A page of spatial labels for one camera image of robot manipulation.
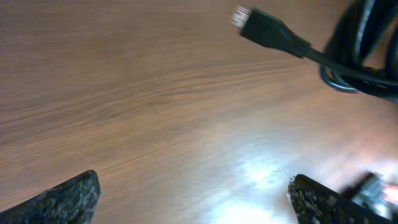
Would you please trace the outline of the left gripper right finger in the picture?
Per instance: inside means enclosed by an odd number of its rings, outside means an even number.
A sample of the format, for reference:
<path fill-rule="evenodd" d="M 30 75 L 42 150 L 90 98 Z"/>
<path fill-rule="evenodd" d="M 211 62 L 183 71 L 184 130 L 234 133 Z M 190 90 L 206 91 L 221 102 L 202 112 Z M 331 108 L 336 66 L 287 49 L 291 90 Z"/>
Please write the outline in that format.
<path fill-rule="evenodd" d="M 377 213 L 377 206 L 385 204 L 382 179 L 377 174 L 364 174 L 341 193 L 298 174 L 291 178 L 287 196 L 300 224 L 393 224 L 395 210 L 389 217 Z"/>

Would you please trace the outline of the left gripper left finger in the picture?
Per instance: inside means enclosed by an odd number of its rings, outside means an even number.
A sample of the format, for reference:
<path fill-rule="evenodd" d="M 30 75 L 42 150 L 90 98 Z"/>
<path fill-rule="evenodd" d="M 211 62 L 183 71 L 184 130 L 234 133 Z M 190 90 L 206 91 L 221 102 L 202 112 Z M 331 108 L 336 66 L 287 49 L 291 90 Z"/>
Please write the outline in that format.
<path fill-rule="evenodd" d="M 1 212 L 1 223 L 90 224 L 101 188 L 98 175 L 87 170 Z"/>

